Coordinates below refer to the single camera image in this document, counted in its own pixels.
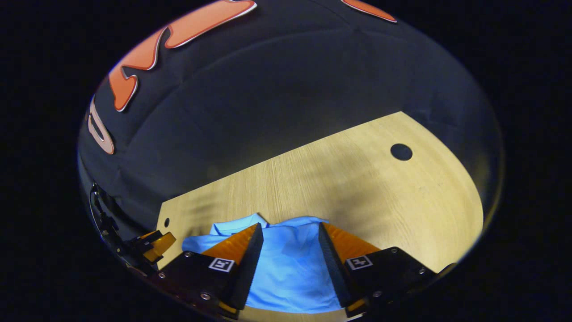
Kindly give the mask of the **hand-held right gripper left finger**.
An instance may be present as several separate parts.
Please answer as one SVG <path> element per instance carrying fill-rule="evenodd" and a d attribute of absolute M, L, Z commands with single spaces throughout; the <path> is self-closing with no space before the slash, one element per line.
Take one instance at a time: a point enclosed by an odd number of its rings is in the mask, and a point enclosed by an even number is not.
<path fill-rule="evenodd" d="M 261 224 L 253 224 L 201 253 L 183 251 L 151 274 L 150 283 L 206 319 L 237 319 L 245 308 L 263 242 Z"/>

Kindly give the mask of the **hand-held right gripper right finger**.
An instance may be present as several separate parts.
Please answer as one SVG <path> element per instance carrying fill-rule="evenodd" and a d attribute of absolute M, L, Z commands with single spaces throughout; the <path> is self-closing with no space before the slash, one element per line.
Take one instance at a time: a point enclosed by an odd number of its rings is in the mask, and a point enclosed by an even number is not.
<path fill-rule="evenodd" d="M 400 247 L 380 249 L 327 222 L 318 239 L 347 318 L 382 318 L 441 277 Z"/>

